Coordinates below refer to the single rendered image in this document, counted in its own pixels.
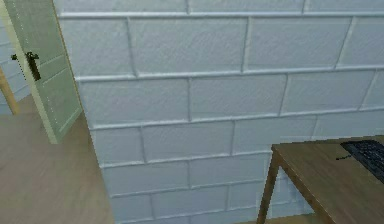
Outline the brown wooden table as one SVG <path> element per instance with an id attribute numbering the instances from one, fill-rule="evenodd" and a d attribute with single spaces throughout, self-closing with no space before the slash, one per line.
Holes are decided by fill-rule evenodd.
<path id="1" fill-rule="evenodd" d="M 328 139 L 271 146 L 272 158 L 256 224 L 264 224 L 283 170 L 323 224 L 384 224 L 384 184 Z"/>

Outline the light wooden furniture leg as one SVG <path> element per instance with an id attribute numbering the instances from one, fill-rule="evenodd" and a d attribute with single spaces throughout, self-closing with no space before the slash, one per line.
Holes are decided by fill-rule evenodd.
<path id="1" fill-rule="evenodd" d="M 20 113 L 19 105 L 16 101 L 16 98 L 10 88 L 10 85 L 5 77 L 5 74 L 0 67 L 0 90 L 5 97 L 8 107 L 10 108 L 13 115 Z"/>

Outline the black keyboard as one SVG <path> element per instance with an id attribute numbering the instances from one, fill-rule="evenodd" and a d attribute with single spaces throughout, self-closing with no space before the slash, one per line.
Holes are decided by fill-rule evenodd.
<path id="1" fill-rule="evenodd" d="M 376 140 L 342 142 L 341 146 L 384 184 L 384 145 Z"/>

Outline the pale green room door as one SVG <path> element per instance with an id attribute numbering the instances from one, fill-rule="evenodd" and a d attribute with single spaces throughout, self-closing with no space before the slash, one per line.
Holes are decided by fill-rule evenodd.
<path id="1" fill-rule="evenodd" d="M 0 22 L 10 40 L 9 58 L 29 86 L 49 141 L 62 141 L 82 113 L 71 64 L 53 0 L 0 0 Z M 35 60 L 41 79 L 35 81 L 25 54 Z"/>

